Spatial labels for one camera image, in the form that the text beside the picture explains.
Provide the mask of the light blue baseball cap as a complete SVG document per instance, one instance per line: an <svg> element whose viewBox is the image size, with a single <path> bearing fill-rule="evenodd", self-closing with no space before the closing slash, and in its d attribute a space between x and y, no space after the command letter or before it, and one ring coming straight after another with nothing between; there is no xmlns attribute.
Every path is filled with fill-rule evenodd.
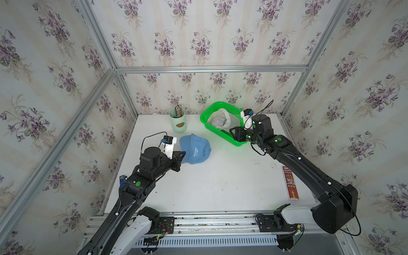
<svg viewBox="0 0 408 255"><path fill-rule="evenodd" d="M206 161L211 154L210 143L207 139L194 135L180 138L180 148L186 155L182 159L182 164L200 164Z"/></svg>

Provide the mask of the beige baseball cap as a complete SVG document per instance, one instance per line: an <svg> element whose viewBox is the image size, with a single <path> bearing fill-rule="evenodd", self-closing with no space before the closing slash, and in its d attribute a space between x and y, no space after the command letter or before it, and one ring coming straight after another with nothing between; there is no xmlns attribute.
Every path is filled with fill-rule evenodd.
<svg viewBox="0 0 408 255"><path fill-rule="evenodd" d="M230 128L241 125L239 118L228 112L225 108L213 112L207 120L207 123L218 130L225 131L229 131Z"/></svg>

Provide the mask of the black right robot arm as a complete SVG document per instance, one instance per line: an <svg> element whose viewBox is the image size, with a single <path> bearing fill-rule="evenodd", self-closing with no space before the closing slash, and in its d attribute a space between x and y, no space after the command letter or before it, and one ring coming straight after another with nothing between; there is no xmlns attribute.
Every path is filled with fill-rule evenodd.
<svg viewBox="0 0 408 255"><path fill-rule="evenodd" d="M320 170L284 135L276 135L271 120L264 114L251 118L249 128L236 126L229 130L237 142L249 142L260 148L259 155L269 155L288 167L313 193L318 204L307 209L281 211L287 223L315 224L323 231L334 234L357 216L358 191L348 184L342 185Z"/></svg>

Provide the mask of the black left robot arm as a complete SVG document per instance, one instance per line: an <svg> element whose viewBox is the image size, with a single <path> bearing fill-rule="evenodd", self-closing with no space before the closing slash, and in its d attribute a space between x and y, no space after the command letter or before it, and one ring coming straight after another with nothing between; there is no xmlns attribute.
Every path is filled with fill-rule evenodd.
<svg viewBox="0 0 408 255"><path fill-rule="evenodd" d="M119 188L119 198L90 241L78 252L80 255L125 255L136 242L158 226L159 212L145 207L127 226L132 216L153 191L156 182L166 172L180 171L186 152L175 151L167 156L157 147L149 147L140 156L125 184Z"/></svg>

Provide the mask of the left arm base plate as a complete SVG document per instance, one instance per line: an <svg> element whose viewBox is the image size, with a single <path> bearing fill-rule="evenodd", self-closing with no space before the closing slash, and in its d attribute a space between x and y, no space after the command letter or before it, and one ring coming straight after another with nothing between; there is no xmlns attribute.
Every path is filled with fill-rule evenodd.
<svg viewBox="0 0 408 255"><path fill-rule="evenodd" d="M152 225L147 234L173 234L175 217L159 217L153 219Z"/></svg>

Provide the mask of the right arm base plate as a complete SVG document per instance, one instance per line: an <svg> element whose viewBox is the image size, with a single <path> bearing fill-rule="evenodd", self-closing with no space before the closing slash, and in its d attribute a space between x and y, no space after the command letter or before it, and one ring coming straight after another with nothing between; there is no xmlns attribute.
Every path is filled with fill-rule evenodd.
<svg viewBox="0 0 408 255"><path fill-rule="evenodd" d="M262 233L293 233L298 229L297 224L288 224L283 217L279 215L264 215L257 214L255 216L255 221Z"/></svg>

